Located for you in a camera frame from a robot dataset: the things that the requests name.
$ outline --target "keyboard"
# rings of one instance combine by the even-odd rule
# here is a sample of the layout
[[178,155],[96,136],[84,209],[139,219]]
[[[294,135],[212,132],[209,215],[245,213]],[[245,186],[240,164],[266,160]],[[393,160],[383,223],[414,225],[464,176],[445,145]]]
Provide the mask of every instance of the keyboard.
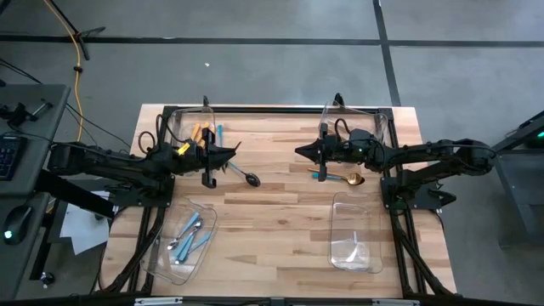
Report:
[[24,137],[2,136],[0,138],[0,181],[9,181],[14,176],[25,144]]

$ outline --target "concrete floor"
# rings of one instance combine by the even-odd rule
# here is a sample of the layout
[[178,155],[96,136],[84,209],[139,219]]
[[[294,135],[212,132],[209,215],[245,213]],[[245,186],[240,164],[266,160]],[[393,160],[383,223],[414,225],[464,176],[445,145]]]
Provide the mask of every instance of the concrete floor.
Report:
[[[104,35],[161,37],[370,38],[371,0],[58,1],[76,26],[107,26]],[[382,0],[390,39],[542,40],[539,0]],[[19,0],[0,17],[0,32],[64,35],[36,0]],[[73,86],[73,47],[1,42],[0,57],[45,83]],[[143,103],[212,102],[320,105],[335,92],[349,105],[391,105],[379,47],[281,45],[89,45],[80,86],[84,114],[125,140]],[[400,102],[416,107],[424,140],[480,139],[493,145],[542,111],[541,48],[392,48]],[[29,83],[0,67],[7,82]],[[73,95],[70,103],[75,101]],[[65,116],[58,140],[77,126]],[[89,127],[100,145],[122,144]],[[445,208],[445,236],[458,291],[471,298],[544,303],[544,252],[503,251],[497,239],[515,230],[496,173],[445,180],[458,200]],[[53,260],[62,275],[44,291],[28,284],[20,298],[85,293],[92,264]],[[59,256],[69,258],[69,251]]]

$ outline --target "white paper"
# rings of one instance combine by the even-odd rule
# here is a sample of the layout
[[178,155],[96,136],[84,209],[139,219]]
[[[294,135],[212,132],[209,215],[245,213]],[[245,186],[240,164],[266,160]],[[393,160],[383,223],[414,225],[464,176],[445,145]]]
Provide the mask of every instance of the white paper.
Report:
[[[107,191],[93,191],[97,196],[108,197]],[[110,226],[108,220],[97,220],[94,214],[72,204],[68,204],[65,220],[60,229],[60,237],[70,237],[74,253],[77,255],[92,247],[108,241]]]

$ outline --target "clear plastic container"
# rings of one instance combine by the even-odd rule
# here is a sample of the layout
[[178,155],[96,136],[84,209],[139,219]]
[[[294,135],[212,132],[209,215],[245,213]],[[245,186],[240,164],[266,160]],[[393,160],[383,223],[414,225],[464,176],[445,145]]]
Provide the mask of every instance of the clear plastic container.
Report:
[[330,261],[339,269],[379,273],[383,269],[379,202],[340,192],[331,210]]
[[[201,218],[201,227],[195,233],[192,246],[196,247],[198,242],[205,236],[209,235],[209,238],[202,245],[196,247],[194,251],[190,252],[184,262],[176,263],[176,255],[179,254],[179,248],[183,243],[183,239],[188,237],[194,226],[189,226],[185,231],[179,240],[178,247],[171,250],[168,250],[167,247],[179,235],[180,231],[195,213],[198,213],[198,216]],[[213,209],[195,204],[189,199],[182,198],[181,202],[176,202],[175,205],[168,208],[160,234],[140,261],[142,269],[155,277],[170,281],[174,285],[183,285],[196,274],[198,267],[202,263],[202,260],[204,260],[207,248],[212,242],[217,229],[217,218],[217,213]]]
[[[212,108],[202,106],[176,110],[168,120],[168,126],[180,140],[190,139],[197,124],[200,128],[197,131],[196,138],[201,138],[205,124],[215,133],[215,115]],[[174,138],[170,138],[170,143],[174,146],[180,146],[180,143]]]
[[[328,126],[328,133],[336,133],[334,126],[339,118],[346,121],[349,130],[355,128],[366,130],[374,134],[376,139],[382,143],[387,139],[388,118],[384,114],[367,113],[362,110],[341,106],[334,101],[329,101],[325,104],[323,113],[321,114],[320,124],[317,126],[318,131],[321,123],[326,123]],[[338,133],[344,140],[349,139],[349,133],[341,122],[338,123]]]

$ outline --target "wooden table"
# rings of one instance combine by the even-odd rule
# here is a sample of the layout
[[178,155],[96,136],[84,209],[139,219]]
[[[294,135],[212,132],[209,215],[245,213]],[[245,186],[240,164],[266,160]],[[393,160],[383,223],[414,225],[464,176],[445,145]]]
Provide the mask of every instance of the wooden table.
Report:
[[[136,136],[145,130],[155,130],[155,117],[162,113],[163,106],[142,105],[132,153],[141,155]],[[393,111],[399,144],[420,144],[415,109],[396,107]],[[210,205],[218,213],[218,232],[193,280],[175,286],[155,278],[154,295],[401,297],[391,223],[382,209],[378,183],[381,174],[360,166],[330,163],[331,172],[360,171],[365,183],[348,186],[334,180],[318,183],[311,178],[307,168],[315,166],[296,155],[294,149],[315,141],[320,115],[216,113],[215,116],[216,123],[224,125],[224,146],[233,147],[242,141],[233,162],[246,172],[256,173],[262,185],[254,188],[232,170],[217,173],[218,187],[214,190],[201,185],[200,175],[176,178],[173,205],[182,196]],[[361,122],[348,119],[350,126],[362,124],[363,128],[373,128],[370,123],[366,127],[367,123]],[[423,166],[413,164],[408,168]],[[363,194],[368,203],[379,209],[379,228],[371,229],[381,242],[383,270],[378,274],[343,271],[329,263],[332,197],[340,191]],[[102,263],[106,285],[133,255],[141,214],[141,208],[129,208],[113,224]],[[426,211],[413,211],[413,218],[423,259],[445,287],[454,292],[439,220]],[[405,257],[412,288],[416,288],[413,264],[407,253]]]

